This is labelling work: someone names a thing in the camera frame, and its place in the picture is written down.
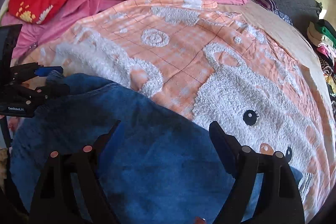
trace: green cloth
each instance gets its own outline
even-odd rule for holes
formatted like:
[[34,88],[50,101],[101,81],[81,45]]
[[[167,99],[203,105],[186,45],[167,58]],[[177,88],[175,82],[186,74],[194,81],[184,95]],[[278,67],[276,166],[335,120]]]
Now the green cloth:
[[318,25],[317,23],[315,23],[315,29],[319,33],[321,33],[321,34],[329,37],[332,40],[332,42],[334,43],[334,47],[336,47],[336,38],[331,34],[331,32],[329,32],[329,30],[326,27],[324,27],[324,26],[321,27],[320,25]]

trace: blue fabric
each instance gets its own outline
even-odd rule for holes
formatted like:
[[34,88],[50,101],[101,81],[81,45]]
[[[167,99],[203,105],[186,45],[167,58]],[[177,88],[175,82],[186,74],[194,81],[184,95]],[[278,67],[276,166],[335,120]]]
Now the blue fabric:
[[[208,131],[106,79],[56,74],[54,80],[69,85],[70,95],[39,107],[13,141],[10,171],[27,210],[51,151],[77,152],[121,120],[124,142],[100,177],[121,223],[190,224],[196,216],[213,222],[234,179],[225,172]],[[302,178],[294,174],[297,181]],[[262,177],[257,177],[245,219],[253,215]]]

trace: embroidered eye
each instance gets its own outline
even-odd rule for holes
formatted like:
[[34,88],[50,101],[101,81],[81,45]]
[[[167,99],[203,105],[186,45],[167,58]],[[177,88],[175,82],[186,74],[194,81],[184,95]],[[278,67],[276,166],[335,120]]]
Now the embroidered eye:
[[292,151],[292,148],[290,148],[290,146],[289,146],[287,148],[286,155],[285,155],[285,158],[286,158],[287,162],[291,161],[292,156],[293,156],[293,151]]
[[243,115],[243,121],[248,125],[252,126],[257,122],[257,118],[259,117],[258,113],[253,110],[246,110]]

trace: metal screw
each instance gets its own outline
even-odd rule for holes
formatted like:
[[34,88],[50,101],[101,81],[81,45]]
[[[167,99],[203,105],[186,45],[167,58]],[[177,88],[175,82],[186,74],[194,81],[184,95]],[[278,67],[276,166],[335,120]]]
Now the metal screw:
[[283,158],[284,157],[283,153],[281,153],[279,151],[275,152],[275,156],[277,156],[278,158]]
[[84,148],[83,148],[83,151],[84,152],[90,152],[92,150],[92,146],[91,145],[87,145],[87,146],[85,146]]
[[58,152],[57,151],[53,151],[50,153],[50,157],[52,158],[56,158],[58,156]]
[[243,150],[245,153],[250,153],[250,152],[251,152],[251,148],[248,147],[248,146],[246,146],[246,145],[244,145],[244,146],[241,148],[241,150]]

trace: spiral pattern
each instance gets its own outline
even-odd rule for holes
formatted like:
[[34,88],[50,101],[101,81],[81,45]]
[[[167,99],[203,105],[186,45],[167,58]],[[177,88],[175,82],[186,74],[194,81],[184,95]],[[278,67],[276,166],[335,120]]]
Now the spiral pattern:
[[163,47],[169,43],[169,36],[157,29],[146,29],[142,33],[141,40],[149,46]]

